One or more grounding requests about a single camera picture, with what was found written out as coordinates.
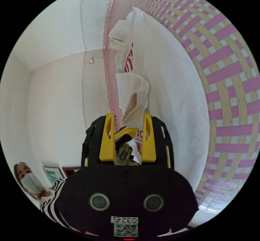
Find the white cloth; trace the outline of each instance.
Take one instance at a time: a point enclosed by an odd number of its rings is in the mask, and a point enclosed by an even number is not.
[[[119,107],[122,109],[122,125],[143,129],[144,111],[148,105],[148,82],[133,72],[117,73]]]
[[[209,114],[196,68],[174,35],[150,15],[133,8],[109,34],[122,72],[133,42],[133,72],[150,85],[147,111],[165,122],[174,149],[175,170],[195,191],[209,149]]]
[[[134,156],[133,160],[135,162],[138,162],[139,164],[141,164],[141,155],[139,154],[138,150],[137,150],[137,146],[136,146],[136,141],[134,139],[132,139],[131,141],[128,142],[129,146],[132,148],[132,155]]]

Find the black screw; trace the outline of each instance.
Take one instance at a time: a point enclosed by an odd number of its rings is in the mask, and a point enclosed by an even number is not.
[[[123,176],[124,177],[129,177],[129,176],[131,176],[131,172],[129,170],[124,170],[123,171]]]

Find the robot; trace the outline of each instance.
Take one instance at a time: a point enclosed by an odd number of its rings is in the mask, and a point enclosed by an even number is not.
[[[141,166],[115,166],[115,150],[138,129],[114,133],[112,113],[95,120],[82,147],[81,169],[57,201],[67,223],[95,240],[159,240],[185,228],[198,211],[189,182],[174,170],[166,125],[144,115]]]

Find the pink and yellow woven pattern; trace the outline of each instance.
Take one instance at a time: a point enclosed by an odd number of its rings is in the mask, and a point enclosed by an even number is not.
[[[260,76],[240,33],[205,0],[128,0],[158,20],[188,52],[210,117],[207,164],[196,190],[201,208],[220,212],[247,180],[260,145]]]

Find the qr code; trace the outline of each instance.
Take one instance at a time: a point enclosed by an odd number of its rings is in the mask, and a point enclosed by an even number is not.
[[[114,236],[138,237],[138,224],[114,224]]]

